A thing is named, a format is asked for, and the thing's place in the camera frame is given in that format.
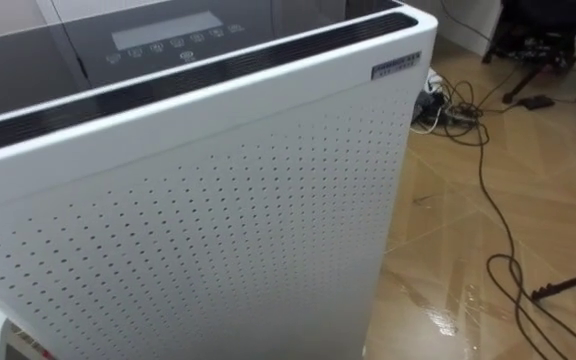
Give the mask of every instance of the power cable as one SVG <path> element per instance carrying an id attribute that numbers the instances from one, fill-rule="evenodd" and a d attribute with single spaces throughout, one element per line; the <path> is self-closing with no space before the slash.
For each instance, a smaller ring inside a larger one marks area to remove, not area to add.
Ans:
<path id="1" fill-rule="evenodd" d="M 446 8 L 444 0 L 441 0 L 441 6 L 442 6 L 443 11 L 446 13 L 446 15 L 451 20 L 453 20 L 456 23 L 472 30 L 474 33 L 476 33 L 476 34 L 480 35 L 482 38 L 486 39 L 489 43 L 491 42 L 491 40 L 487 36 L 483 35 L 478 30 L 474 29 L 473 27 L 471 27 L 467 24 L 464 24 L 463 22 L 459 21 L 454 16 L 452 16 L 452 14 Z M 528 314 L 526 309 L 524 309 L 524 307 L 522 306 L 521 302 L 522 302 L 523 298 L 525 297 L 535 307 L 537 307 L 541 312 L 543 312 L 545 315 L 547 315 L 557 325 L 559 325 L 562 329 L 564 329 L 567 333 L 569 333 L 571 336 L 573 336 L 576 339 L 576 332 L 574 330 L 572 330 L 568 325 L 564 324 L 561 320 L 559 320 L 556 316 L 554 316 L 548 310 L 543 308 L 541 306 L 541 304 L 533 301 L 530 298 L 530 296 L 528 295 L 528 293 L 526 292 L 526 290 L 524 288 L 523 270 L 522 270 L 521 264 L 517 260 L 516 245 L 515 245 L 515 239 L 514 239 L 513 234 L 512 234 L 512 230 L 510 229 L 510 226 L 508 225 L 508 222 L 507 222 L 503 212 L 501 211 L 501 209 L 499 208 L 497 203 L 494 201 L 494 199 L 492 198 L 492 196 L 488 192 L 488 189 L 487 189 L 486 183 L 485 183 L 485 179 L 484 179 L 484 171 L 483 171 L 484 158 L 485 158 L 484 148 L 485 148 L 486 144 L 490 141 L 490 134 L 488 132 L 487 127 L 480 122 L 480 118 L 484 115 L 484 112 L 486 111 L 486 110 L 482 110 L 481 106 L 491 96 L 491 94 L 493 94 L 496 90 L 498 90 L 501 86 L 503 86 L 503 84 L 505 82 L 507 82 L 512 77 L 512 75 L 515 73 L 515 71 L 517 71 L 517 69 L 518 69 L 518 67 L 515 67 L 513 69 L 513 71 L 511 71 L 511 73 L 509 73 L 508 76 L 500 84 L 498 84 L 490 92 L 488 92 L 488 94 L 486 94 L 486 96 L 484 96 L 482 98 L 482 100 L 477 105 L 475 105 L 474 90 L 473 90 L 473 87 L 470 83 L 468 83 L 467 81 L 460 81 L 455 86 L 452 86 L 450 84 L 450 82 L 448 81 L 448 79 L 446 77 L 442 76 L 444 78 L 444 80 L 446 81 L 446 84 L 452 88 L 451 92 L 448 95 L 450 100 L 452 100 L 454 98 L 454 95 L 459 96 L 459 98 L 461 99 L 461 102 L 456 104 L 456 106 L 453 108 L 453 111 L 461 112 L 462 115 L 472 118 L 473 123 L 471 125 L 467 126 L 466 130 L 462 131 L 459 134 L 451 134 L 449 131 L 447 123 L 444 123 L 445 134 L 436 134 L 436 135 L 448 137 L 451 141 L 453 141 L 459 145 L 462 145 L 462 146 L 479 147 L 479 149 L 480 149 L 479 150 L 480 151 L 479 164 L 478 164 L 479 186 L 481 188 L 482 193 L 485 195 L 486 199 L 488 200 L 490 205 L 493 207 L 496 214 L 499 216 L 499 219 L 501 220 L 503 227 L 506 231 L 506 235 L 507 235 L 507 239 L 508 239 L 508 243 L 509 243 L 509 248 L 510 248 L 509 254 L 502 254 L 502 253 L 493 254 L 487 259 L 486 271 L 488 272 L 488 276 L 493 281 L 495 286 L 510 301 L 512 301 L 512 303 L 514 305 L 514 315 L 515 315 L 515 322 L 517 324 L 517 327 L 518 327 L 519 331 L 521 332 L 522 336 L 524 337 L 524 339 L 533 348 L 533 350 L 537 354 L 539 354 L 539 356 L 542 359 L 548 360 L 548 357 L 541 351 L 541 349 L 537 346 L 537 344 L 535 344 L 535 342 L 532 340 L 532 338 L 528 335 L 528 333 L 524 329 L 524 324 L 522 323 L 522 317 L 521 317 L 522 314 L 523 314 L 524 318 L 530 322 L 530 324 L 533 326 L 533 328 L 546 341 L 546 343 L 557 353 L 557 355 L 559 357 L 561 357 L 562 359 L 568 359 L 568 357 L 566 357 L 566 355 L 564 355 L 561 352 L 561 350 L 552 342 L 552 340 L 547 335 L 544 334 L 541 327 L 539 327 L 537 325 L 537 323 L 534 321 L 534 319 Z M 464 84 L 469 89 L 470 100 L 471 100 L 470 102 L 465 101 L 464 97 L 459 93 L 457 87 L 460 84 Z M 505 113 L 506 111 L 510 110 L 511 108 L 513 108 L 513 106 L 508 107 L 508 108 L 503 109 L 503 110 L 488 110 L 488 111 L 489 112 Z M 468 134 L 473 129 L 477 130 L 477 137 L 479 140 L 477 143 L 470 143 L 470 142 L 465 142 L 465 141 L 459 140 L 460 137 L 465 136 L 466 134 Z M 511 293 L 509 291 L 507 291 L 499 283 L 499 281 L 497 280 L 497 277 L 495 276 L 495 274 L 491 268 L 491 264 L 496 260 L 506 260 L 508 262 L 508 272 L 511 275 L 513 282 L 517 286 L 517 294 L 514 297 L 511 295 Z"/>
<path id="2" fill-rule="evenodd" d="M 70 38 L 70 33 L 68 32 L 68 28 L 66 27 L 66 23 L 64 22 L 64 19 L 61 18 L 61 14 L 59 13 L 59 9 L 57 9 L 57 5 L 55 4 L 54 0 L 50 0 L 50 4 L 52 5 L 53 10 L 55 10 L 55 14 L 57 15 L 57 18 L 59 19 L 60 27 L 63 29 L 63 32 L 66 35 L 66 40 L 68 40 L 68 44 L 70 45 L 73 52 L 75 53 L 75 58 L 77 60 L 77 64 L 79 65 L 79 68 L 81 69 L 82 75 L 86 79 L 86 84 L 90 88 L 92 88 L 92 83 L 90 82 L 90 79 L 88 78 L 88 71 L 86 70 L 86 66 L 84 65 L 83 60 L 79 56 L 79 53 L 77 52 L 77 48 L 75 47 L 75 43 Z"/>
<path id="3" fill-rule="evenodd" d="M 443 108 L 441 108 L 441 107 L 437 110 L 437 115 L 435 115 L 435 122 L 432 124 L 432 126 L 429 129 L 424 129 L 424 131 L 419 131 L 419 130 L 415 130 L 411 127 L 410 131 L 414 132 L 415 134 L 419 134 L 419 135 L 428 135 L 428 134 L 432 133 L 437 128 L 437 124 L 439 124 L 439 116 L 441 115 L 442 110 L 443 110 Z"/>

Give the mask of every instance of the black stand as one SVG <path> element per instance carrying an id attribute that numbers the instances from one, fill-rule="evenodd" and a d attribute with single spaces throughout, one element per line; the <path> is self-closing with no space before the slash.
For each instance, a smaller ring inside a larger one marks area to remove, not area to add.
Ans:
<path id="1" fill-rule="evenodd" d="M 546 287 L 541 287 L 541 288 L 539 288 L 539 290 L 533 291 L 532 295 L 530 297 L 532 298 L 533 301 L 539 301 L 543 298 L 547 298 L 549 296 L 559 294 L 560 292 L 562 292 L 564 290 L 568 290 L 568 289 L 573 288 L 575 286 L 576 286 L 576 278 L 566 280 L 562 283 L 555 284 L 555 285 L 548 284 L 548 285 L 546 285 Z"/>

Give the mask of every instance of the black object on floor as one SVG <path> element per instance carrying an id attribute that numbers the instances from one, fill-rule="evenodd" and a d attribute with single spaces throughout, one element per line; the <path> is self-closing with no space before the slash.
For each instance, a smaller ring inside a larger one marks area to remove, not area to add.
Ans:
<path id="1" fill-rule="evenodd" d="M 521 105 L 521 106 L 525 107 L 526 109 L 532 111 L 532 110 L 536 110 L 536 109 L 541 109 L 541 108 L 553 106 L 553 105 L 555 105 L 555 102 L 551 98 L 549 98 L 545 95 L 537 95 L 537 96 L 521 99 L 521 100 L 517 101 L 517 105 Z"/>
<path id="2" fill-rule="evenodd" d="M 569 68 L 574 63 L 576 0 L 503 0 L 502 3 L 500 19 L 509 26 L 491 42 L 483 62 L 490 63 L 492 56 L 499 53 L 499 45 L 505 44 L 507 38 L 516 36 L 518 32 L 525 39 L 536 39 L 523 44 L 528 44 L 528 50 L 536 55 L 530 56 L 529 51 L 524 56 L 533 57 L 536 64 L 502 98 L 504 104 L 512 104 L 513 98 L 546 66 L 556 68 L 557 64 L 563 64 L 564 68 Z"/>
<path id="3" fill-rule="evenodd" d="M 559 284 L 548 284 L 545 287 L 539 288 L 539 290 L 535 290 L 530 295 L 530 298 L 534 301 L 539 301 L 543 298 L 547 298 L 549 296 L 553 296 L 559 294 L 562 291 L 571 289 L 576 287 L 576 278 L 566 280 Z"/>

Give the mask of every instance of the tripod leg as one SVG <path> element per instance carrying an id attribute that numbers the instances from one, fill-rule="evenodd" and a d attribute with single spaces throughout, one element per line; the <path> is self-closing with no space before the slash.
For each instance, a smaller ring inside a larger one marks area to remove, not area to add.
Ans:
<path id="1" fill-rule="evenodd" d="M 521 79 L 521 81 L 517 85 L 515 85 L 515 87 L 509 93 L 504 94 L 502 102 L 504 104 L 511 104 L 513 102 L 513 98 L 515 97 L 515 95 L 519 94 L 519 92 L 526 85 L 528 85 L 528 83 L 531 82 L 532 79 L 534 79 L 537 75 L 539 75 L 539 73 L 541 73 L 541 70 L 544 67 L 546 67 L 546 65 L 552 63 L 562 50 L 564 50 L 568 46 L 571 46 L 571 44 L 572 46 L 574 46 L 575 35 L 576 32 L 566 35 L 564 39 L 557 46 L 553 46 L 553 48 L 550 49 L 550 51 L 548 51 L 548 54 L 544 57 L 544 59 L 540 61 L 537 65 L 535 65 L 532 68 L 532 70 L 530 70 L 528 75 L 524 76 L 524 78 Z"/>
<path id="2" fill-rule="evenodd" d="M 543 298 L 547 298 L 549 296 L 553 296 L 555 294 L 559 294 L 560 292 L 564 291 L 564 290 L 568 290 L 570 288 L 573 288 L 576 286 L 576 278 L 570 279 L 570 280 L 566 280 L 564 282 L 561 282 L 559 284 L 548 284 L 545 287 L 541 287 L 539 288 L 539 290 L 535 290 L 532 292 L 532 294 L 530 295 L 530 298 L 533 301 L 539 301 Z"/>

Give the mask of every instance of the white wall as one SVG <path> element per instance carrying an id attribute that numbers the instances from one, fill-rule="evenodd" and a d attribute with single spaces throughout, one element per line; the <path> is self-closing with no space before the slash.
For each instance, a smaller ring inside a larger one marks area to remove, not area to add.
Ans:
<path id="1" fill-rule="evenodd" d="M 45 24 L 35 0 L 0 0 L 0 35 Z"/>
<path id="2" fill-rule="evenodd" d="M 471 30 L 448 18 L 440 0 L 403 0 L 402 2 L 434 15 L 439 20 L 439 35 L 462 47 L 483 55 L 488 42 Z M 446 8 L 457 20 L 472 26 L 491 38 L 501 14 L 501 0 L 444 0 Z"/>

